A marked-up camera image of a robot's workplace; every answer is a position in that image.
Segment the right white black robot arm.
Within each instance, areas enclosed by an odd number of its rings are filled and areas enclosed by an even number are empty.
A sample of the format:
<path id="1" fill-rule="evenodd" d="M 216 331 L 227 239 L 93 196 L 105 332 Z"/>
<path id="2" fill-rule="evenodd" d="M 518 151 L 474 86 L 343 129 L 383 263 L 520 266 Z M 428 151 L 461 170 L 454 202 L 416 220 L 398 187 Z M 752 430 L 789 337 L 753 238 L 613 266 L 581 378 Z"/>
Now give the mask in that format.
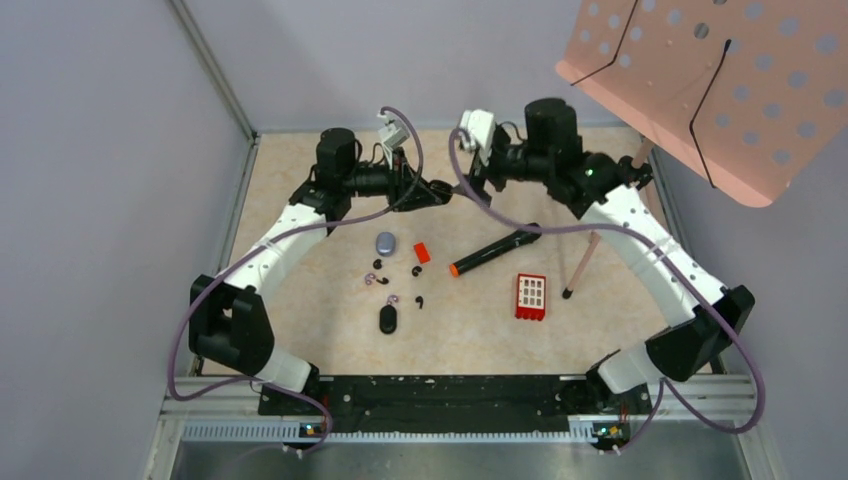
<path id="1" fill-rule="evenodd" d="M 653 216 L 640 190 L 651 170 L 584 148 L 576 112 L 560 98 L 524 109 L 526 137 L 513 142 L 493 113 L 466 110 L 460 147 L 473 153 L 468 180 L 477 192 L 490 183 L 538 182 L 578 222 L 599 234 L 641 281 L 667 326 L 642 343 L 612 353 L 590 368 L 589 404 L 612 412 L 627 391 L 667 378 L 684 382 L 732 343 L 755 300 L 743 285 L 730 288 L 703 270 Z"/>

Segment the black earbud charging case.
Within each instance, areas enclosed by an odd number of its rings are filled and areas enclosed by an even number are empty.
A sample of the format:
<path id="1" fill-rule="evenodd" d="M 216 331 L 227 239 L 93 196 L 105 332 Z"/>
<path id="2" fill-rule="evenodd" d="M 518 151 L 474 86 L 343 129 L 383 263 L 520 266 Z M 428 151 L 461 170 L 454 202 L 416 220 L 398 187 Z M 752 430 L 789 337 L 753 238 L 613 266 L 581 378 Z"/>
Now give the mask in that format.
<path id="1" fill-rule="evenodd" d="M 393 334 L 397 330 L 398 314 L 396 308 L 387 304 L 379 311 L 378 328 L 385 335 Z"/>

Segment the black earbud with purple hook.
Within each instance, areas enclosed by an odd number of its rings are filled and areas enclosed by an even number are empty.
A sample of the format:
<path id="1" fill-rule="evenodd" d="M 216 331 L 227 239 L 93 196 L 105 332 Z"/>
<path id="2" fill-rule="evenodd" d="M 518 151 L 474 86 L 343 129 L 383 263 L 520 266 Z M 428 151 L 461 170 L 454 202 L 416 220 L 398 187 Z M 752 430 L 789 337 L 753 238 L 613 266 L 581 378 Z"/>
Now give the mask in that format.
<path id="1" fill-rule="evenodd" d="M 372 285 L 374 283 L 387 285 L 389 283 L 389 279 L 387 277 L 379 277 L 374 273 L 368 273 L 364 277 L 364 282 L 366 285 Z"/>

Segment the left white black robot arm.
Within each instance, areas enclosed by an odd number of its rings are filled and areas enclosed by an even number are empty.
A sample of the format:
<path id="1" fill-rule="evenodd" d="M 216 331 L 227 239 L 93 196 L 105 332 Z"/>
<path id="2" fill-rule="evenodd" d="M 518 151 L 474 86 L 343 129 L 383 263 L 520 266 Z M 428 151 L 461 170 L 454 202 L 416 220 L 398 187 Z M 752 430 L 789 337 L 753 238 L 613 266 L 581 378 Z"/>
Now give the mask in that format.
<path id="1" fill-rule="evenodd" d="M 277 346 L 263 296 L 274 292 L 306 253 L 347 224 L 355 197 L 382 197 L 391 212 L 441 206 L 450 184 L 427 181 L 402 148 L 405 133 L 390 132 L 382 159 L 362 160 L 353 131 L 330 128 L 316 146 L 307 179 L 252 249 L 216 277 L 202 275 L 192 286 L 189 350 L 238 373 L 283 388 L 283 401 L 297 413 L 319 404 L 317 369 Z"/>

